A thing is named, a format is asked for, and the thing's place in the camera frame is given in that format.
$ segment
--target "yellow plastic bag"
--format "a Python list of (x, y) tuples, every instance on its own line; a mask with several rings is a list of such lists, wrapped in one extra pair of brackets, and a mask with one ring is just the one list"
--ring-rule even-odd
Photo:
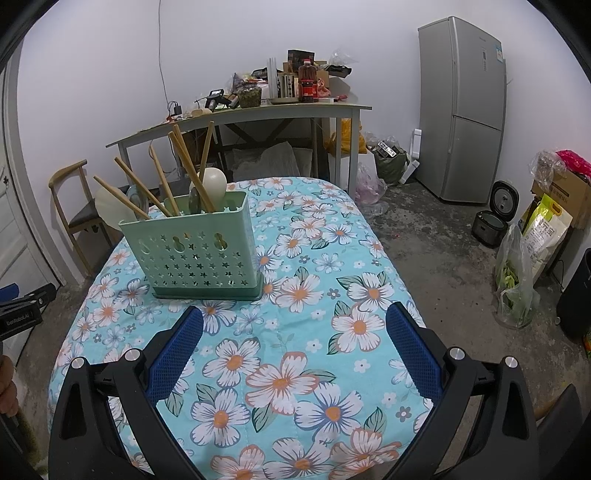
[[(340, 121), (341, 139), (340, 139), (340, 152), (341, 155), (351, 154), (351, 119), (342, 118)], [(332, 133), (330, 139), (324, 142), (324, 148), (333, 157), (336, 156), (336, 132)], [(359, 153), (367, 153), (368, 150), (365, 148), (365, 139), (361, 134), (361, 123), (359, 124)]]

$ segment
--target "blue gripper pad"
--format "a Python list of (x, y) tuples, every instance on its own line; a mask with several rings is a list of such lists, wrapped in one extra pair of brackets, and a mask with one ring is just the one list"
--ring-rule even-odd
[(203, 334), (203, 315), (198, 308), (189, 307), (180, 320), (181, 325), (174, 330), (150, 367), (150, 380), (145, 393), (154, 406), (158, 400), (170, 396)]
[(423, 339), (415, 331), (415, 326), (416, 322), (401, 303), (396, 302), (388, 307), (386, 331), (418, 392), (422, 397), (433, 400), (436, 405), (443, 396), (441, 368)]

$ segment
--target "metal screw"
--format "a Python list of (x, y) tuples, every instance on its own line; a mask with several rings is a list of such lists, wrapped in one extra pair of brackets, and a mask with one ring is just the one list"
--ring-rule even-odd
[(451, 348), (449, 350), (449, 356), (452, 357), (454, 360), (463, 360), (466, 354), (464, 353), (464, 350), (455, 346), (454, 348)]
[(519, 365), (519, 363), (517, 362), (517, 359), (515, 357), (508, 356), (505, 358), (505, 365), (509, 368), (515, 368), (517, 367), (517, 365)]
[(132, 348), (125, 352), (125, 359), (128, 362), (133, 362), (139, 358), (140, 351), (137, 348)]
[(84, 365), (84, 358), (82, 358), (81, 356), (77, 356), (74, 360), (72, 360), (70, 366), (72, 368), (82, 368), (82, 365)]

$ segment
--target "rice cooker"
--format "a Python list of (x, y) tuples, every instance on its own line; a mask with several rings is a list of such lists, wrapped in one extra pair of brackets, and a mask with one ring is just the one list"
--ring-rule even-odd
[(489, 201), (491, 209), (476, 214), (472, 235), (487, 247), (498, 247), (509, 228), (507, 222), (513, 220), (518, 205), (517, 190), (505, 181), (496, 181)]

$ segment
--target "door frame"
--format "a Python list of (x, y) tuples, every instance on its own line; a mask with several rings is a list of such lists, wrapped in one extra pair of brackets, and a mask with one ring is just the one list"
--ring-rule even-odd
[(26, 223), (26, 225), (19, 225), (19, 227), (25, 228), (37, 245), (38, 250), (31, 248), (31, 254), (39, 268), (42, 270), (44, 268), (49, 269), (61, 285), (67, 283), (76, 285), (77, 281), (60, 255), (41, 215), (22, 155), (17, 107), (18, 68), (21, 51), (22, 42), (19, 43), (6, 65), (4, 85), (2, 85), (0, 91), (3, 95), (2, 105), (4, 105), (4, 111), (1, 112), (4, 116), (4, 131), (0, 132), (2, 135), (0, 141), (3, 137), (8, 160), (7, 169), (12, 177), (17, 201), (21, 206), (21, 212)]

